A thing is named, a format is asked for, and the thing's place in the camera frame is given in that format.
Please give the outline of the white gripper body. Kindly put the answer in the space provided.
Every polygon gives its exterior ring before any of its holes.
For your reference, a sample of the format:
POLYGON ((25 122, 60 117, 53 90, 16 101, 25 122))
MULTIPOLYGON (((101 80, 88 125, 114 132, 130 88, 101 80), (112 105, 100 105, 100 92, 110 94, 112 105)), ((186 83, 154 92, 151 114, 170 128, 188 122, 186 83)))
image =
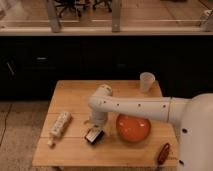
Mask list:
POLYGON ((103 127, 108 120, 108 113, 107 112, 98 112, 92 111, 89 114, 88 119, 86 120, 87 123, 93 124, 97 127, 103 127))

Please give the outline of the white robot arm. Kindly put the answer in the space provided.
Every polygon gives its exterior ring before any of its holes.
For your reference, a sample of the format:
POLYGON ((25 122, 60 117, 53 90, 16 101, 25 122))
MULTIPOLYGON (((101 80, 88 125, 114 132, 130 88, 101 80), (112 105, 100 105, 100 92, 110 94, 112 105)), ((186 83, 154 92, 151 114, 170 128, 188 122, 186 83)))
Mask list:
POLYGON ((128 98, 112 95, 100 85, 88 98, 90 121, 102 126, 109 112, 169 122, 180 128, 177 171, 213 171, 213 93, 191 99, 128 98))

